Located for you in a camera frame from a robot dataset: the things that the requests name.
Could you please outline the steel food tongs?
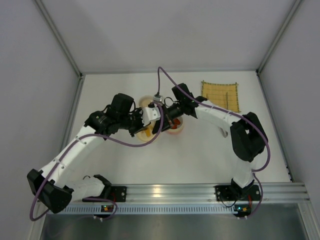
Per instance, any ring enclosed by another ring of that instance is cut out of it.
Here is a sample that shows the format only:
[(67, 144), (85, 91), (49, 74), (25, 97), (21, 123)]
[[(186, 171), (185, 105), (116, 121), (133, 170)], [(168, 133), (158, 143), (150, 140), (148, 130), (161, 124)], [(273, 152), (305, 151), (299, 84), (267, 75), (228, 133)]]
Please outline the steel food tongs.
[[(228, 92), (225, 93), (225, 108), (227, 110), (229, 109), (229, 94), (228, 94)], [(228, 137), (227, 131), (223, 130), (222, 128), (220, 128), (219, 130), (224, 138)]]

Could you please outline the red chicken drumstick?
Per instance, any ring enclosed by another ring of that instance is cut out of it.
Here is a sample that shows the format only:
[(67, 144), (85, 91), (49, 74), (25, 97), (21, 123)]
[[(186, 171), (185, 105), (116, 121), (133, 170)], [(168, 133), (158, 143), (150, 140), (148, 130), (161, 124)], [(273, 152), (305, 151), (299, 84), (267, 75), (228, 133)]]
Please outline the red chicken drumstick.
[(174, 121), (175, 125), (180, 125), (181, 124), (181, 122), (180, 122), (180, 120), (178, 118), (175, 118), (173, 121)]

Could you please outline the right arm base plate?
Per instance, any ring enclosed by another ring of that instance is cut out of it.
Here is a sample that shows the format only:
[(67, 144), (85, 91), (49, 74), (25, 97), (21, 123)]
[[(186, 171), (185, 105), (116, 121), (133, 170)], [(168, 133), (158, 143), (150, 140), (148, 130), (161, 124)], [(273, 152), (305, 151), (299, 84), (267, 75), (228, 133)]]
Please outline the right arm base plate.
[(232, 185), (216, 185), (214, 187), (217, 201), (234, 202), (247, 201), (250, 197), (252, 201), (261, 199), (261, 192), (258, 185), (239, 188)]

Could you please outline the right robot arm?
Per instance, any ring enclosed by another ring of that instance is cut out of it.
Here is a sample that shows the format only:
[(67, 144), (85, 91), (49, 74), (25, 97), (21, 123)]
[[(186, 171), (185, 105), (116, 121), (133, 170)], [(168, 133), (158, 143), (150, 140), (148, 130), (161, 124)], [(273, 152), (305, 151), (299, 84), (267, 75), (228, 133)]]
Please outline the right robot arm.
[(176, 102), (170, 107), (163, 105), (163, 117), (155, 122), (153, 134), (169, 130), (174, 119), (182, 115), (207, 121), (220, 128), (231, 139), (236, 157), (235, 173), (231, 179), (231, 191), (240, 197), (254, 183), (254, 173), (264, 170), (271, 158), (266, 133), (258, 116), (249, 112), (244, 115), (220, 108), (203, 96), (194, 97), (185, 83), (173, 87)]

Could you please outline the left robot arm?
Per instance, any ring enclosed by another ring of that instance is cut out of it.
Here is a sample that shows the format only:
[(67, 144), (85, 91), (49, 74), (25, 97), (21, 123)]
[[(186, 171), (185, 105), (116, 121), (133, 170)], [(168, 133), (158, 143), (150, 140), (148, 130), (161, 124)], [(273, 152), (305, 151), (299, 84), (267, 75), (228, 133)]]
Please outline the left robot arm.
[(83, 164), (88, 155), (118, 130), (127, 130), (131, 136), (142, 131), (151, 122), (161, 121), (163, 111), (156, 103), (147, 107), (134, 106), (134, 99), (118, 93), (111, 104), (89, 115), (79, 132), (53, 160), (39, 170), (32, 169), (27, 181), (34, 195), (32, 207), (37, 202), (57, 214), (71, 202), (98, 198), (108, 201), (111, 183), (100, 174), (71, 181), (73, 172)]

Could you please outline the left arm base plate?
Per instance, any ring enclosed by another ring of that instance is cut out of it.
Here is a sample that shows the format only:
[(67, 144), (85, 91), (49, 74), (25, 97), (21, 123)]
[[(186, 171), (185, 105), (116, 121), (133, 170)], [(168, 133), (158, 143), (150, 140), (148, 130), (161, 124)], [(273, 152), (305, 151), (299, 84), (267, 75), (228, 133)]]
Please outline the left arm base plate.
[(111, 187), (108, 199), (116, 203), (125, 203), (127, 198), (127, 187), (124, 185), (114, 185)]

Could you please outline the cream lunch box lid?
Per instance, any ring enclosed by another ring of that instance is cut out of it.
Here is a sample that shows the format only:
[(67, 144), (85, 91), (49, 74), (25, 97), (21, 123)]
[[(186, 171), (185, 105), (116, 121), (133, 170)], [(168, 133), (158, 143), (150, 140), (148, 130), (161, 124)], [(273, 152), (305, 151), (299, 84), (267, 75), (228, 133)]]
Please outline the cream lunch box lid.
[(144, 130), (138, 132), (135, 136), (142, 143), (147, 143), (147, 142), (151, 141), (156, 136), (156, 134), (153, 133), (153, 129), (154, 129), (154, 125), (150, 124)]

